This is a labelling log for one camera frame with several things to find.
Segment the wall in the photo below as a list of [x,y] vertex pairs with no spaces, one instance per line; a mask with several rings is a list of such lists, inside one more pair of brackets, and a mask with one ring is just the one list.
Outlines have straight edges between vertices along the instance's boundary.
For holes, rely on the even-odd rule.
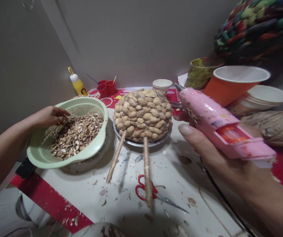
[[40,1],[30,12],[22,0],[0,1],[0,134],[43,107],[72,98],[68,66]]
[[87,87],[114,79],[118,87],[176,80],[191,60],[208,56],[213,38],[238,0],[87,1],[42,4]]

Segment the yellow bottle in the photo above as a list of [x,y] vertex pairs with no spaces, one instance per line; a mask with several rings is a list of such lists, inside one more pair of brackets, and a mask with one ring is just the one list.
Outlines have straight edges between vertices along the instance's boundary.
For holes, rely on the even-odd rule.
[[70,72],[70,80],[72,81],[72,85],[74,87],[74,89],[76,90],[76,92],[78,93],[78,95],[83,95],[83,96],[87,96],[87,90],[85,89],[85,86],[83,85],[82,81],[79,79],[77,74],[74,74],[71,67],[68,67],[68,70]]

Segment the orange paper cup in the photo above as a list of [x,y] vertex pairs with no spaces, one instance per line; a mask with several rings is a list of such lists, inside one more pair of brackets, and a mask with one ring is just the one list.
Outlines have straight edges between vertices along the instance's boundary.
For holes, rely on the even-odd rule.
[[203,93],[225,107],[255,85],[269,79],[270,76],[268,71],[259,67],[220,67],[213,72]]

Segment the white table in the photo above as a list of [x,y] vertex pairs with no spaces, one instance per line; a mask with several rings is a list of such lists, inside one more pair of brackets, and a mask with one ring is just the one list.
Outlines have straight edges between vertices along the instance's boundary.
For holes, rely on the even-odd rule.
[[[113,120],[114,109],[108,111],[110,119]],[[136,172],[144,173],[143,160],[136,160],[142,149],[124,145],[111,184],[106,183],[111,160],[119,144],[115,133],[114,142],[102,161],[85,174],[69,175],[60,169],[36,172],[90,220],[95,223],[113,223],[127,236],[181,235],[177,230],[179,224],[189,236],[229,236],[204,202],[200,189],[211,209],[234,236],[241,228],[217,198],[203,188],[209,183],[208,177],[197,164],[199,158],[180,135],[180,123],[173,121],[171,136],[165,144],[150,148],[150,171],[154,185],[165,187],[157,187],[159,193],[187,210],[189,214],[157,199],[154,200],[154,210],[151,211],[146,203],[136,196]],[[192,164],[183,164],[178,158],[181,155],[190,158]],[[196,206],[189,205],[188,198],[194,199]],[[145,214],[152,216],[153,221],[149,221]]]

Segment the pink glue gun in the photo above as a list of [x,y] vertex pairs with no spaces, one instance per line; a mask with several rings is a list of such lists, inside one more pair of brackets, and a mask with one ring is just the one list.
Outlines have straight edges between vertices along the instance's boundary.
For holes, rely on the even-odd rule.
[[254,138],[239,126],[240,120],[213,99],[193,88],[175,83],[182,105],[196,122],[196,128],[227,157],[254,160],[261,168],[272,167],[276,152],[263,138]]

